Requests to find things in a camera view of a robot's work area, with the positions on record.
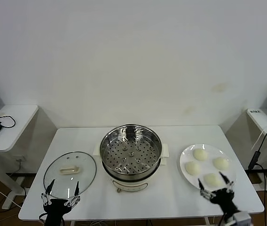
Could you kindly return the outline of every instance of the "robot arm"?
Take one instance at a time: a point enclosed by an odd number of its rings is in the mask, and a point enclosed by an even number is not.
[[[213,204],[218,204],[223,212],[223,225],[224,226],[252,226],[251,217],[245,211],[239,211],[238,208],[233,203],[234,182],[230,182],[229,179],[219,172],[222,176],[226,187],[219,189],[217,191],[210,192],[205,190],[203,184],[198,179],[200,187],[200,195],[205,199],[209,200]]]
[[[40,215],[40,220],[42,216],[47,215],[45,226],[60,226],[61,222],[64,220],[63,216],[69,213],[80,201],[79,194],[79,182],[77,182],[74,196],[70,199],[50,199],[50,193],[55,180],[52,180],[51,184],[46,188],[45,193],[41,194],[43,200],[43,207],[45,213]]]

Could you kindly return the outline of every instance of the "white plate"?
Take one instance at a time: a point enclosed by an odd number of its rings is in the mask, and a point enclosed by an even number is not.
[[[194,158],[193,150],[198,149],[198,148],[204,149],[208,153],[208,159],[206,161],[199,161],[199,160]],[[219,170],[219,169],[215,168],[215,166],[213,165],[213,159],[218,158],[218,157],[223,157],[229,161],[229,168],[227,170]],[[201,172],[199,175],[192,176],[192,175],[188,174],[188,172],[185,169],[185,163],[187,163],[189,161],[194,161],[200,165]],[[221,175],[219,174],[219,172],[221,172],[225,176],[227,176],[230,181],[233,181],[234,183],[236,183],[236,181],[237,181],[237,172],[236,172],[235,166],[233,164],[233,161],[230,158],[228,158],[228,156],[226,154],[224,154],[224,152],[222,152],[218,148],[210,146],[210,145],[197,144],[197,145],[191,145],[191,146],[187,147],[181,153],[180,166],[181,166],[181,171],[182,171],[183,175],[185,176],[185,178],[192,185],[194,185],[197,188],[199,188],[198,179],[200,179],[200,181],[203,183],[204,188],[206,190],[215,191],[215,190],[224,188],[225,183],[224,183],[224,180],[222,179]],[[217,176],[222,181],[222,185],[220,187],[209,187],[204,181],[204,176],[208,173],[217,174]]]

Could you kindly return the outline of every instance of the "glass lid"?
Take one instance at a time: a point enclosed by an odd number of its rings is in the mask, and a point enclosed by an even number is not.
[[[92,156],[84,152],[70,152],[56,159],[44,175],[45,189],[54,181],[51,196],[69,199],[74,196],[77,182],[79,194],[92,183],[96,175],[96,164]]]

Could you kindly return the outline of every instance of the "dough ball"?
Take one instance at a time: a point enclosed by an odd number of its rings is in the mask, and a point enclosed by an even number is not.
[[[198,148],[193,151],[193,156],[199,161],[206,161],[208,158],[208,153],[205,150]]]
[[[209,187],[219,187],[222,185],[221,180],[215,173],[209,173],[204,176],[204,181]]]
[[[185,169],[190,175],[195,176],[195,175],[200,174],[200,166],[198,163],[194,161],[187,162],[185,164]]]
[[[218,157],[213,160],[213,165],[219,170],[227,170],[229,167],[229,162],[225,158]]]

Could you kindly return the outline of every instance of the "lid handle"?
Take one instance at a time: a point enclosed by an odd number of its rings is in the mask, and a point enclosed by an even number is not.
[[[78,166],[63,166],[59,169],[61,175],[76,174],[80,172]]]

